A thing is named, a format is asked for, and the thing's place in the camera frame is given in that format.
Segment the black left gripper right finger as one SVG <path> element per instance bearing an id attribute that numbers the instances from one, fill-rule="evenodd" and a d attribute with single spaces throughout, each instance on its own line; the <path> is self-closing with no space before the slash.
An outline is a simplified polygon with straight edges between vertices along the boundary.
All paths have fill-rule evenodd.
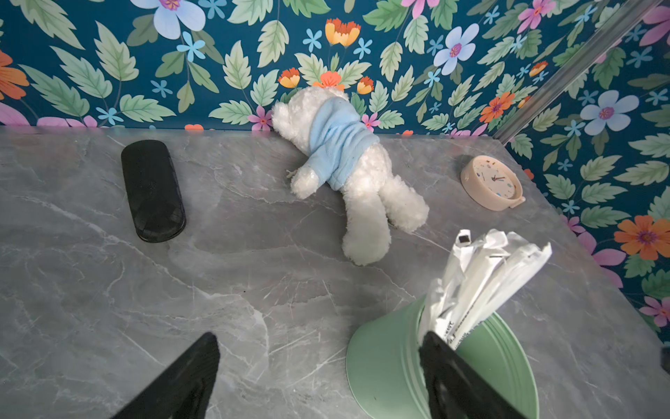
<path id="1" fill-rule="evenodd" d="M 523 418 L 436 333 L 425 334 L 419 354 L 432 419 Z"/>

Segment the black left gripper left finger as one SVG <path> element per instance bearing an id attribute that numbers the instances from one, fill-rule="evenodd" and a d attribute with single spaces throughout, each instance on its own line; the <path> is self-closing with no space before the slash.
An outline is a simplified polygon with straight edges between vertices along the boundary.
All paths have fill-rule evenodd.
<path id="1" fill-rule="evenodd" d="M 113 419 L 204 419 L 219 361 L 216 335 L 204 333 Z"/>

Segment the green metal straw cup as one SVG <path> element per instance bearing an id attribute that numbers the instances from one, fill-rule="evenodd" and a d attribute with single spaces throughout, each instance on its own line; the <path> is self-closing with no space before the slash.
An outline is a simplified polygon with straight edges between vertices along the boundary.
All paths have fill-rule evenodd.
<path id="1" fill-rule="evenodd" d="M 371 418 L 537 418 L 525 352 L 493 314 L 451 349 L 417 338 L 423 300 L 361 326 L 347 347 L 347 380 Z"/>

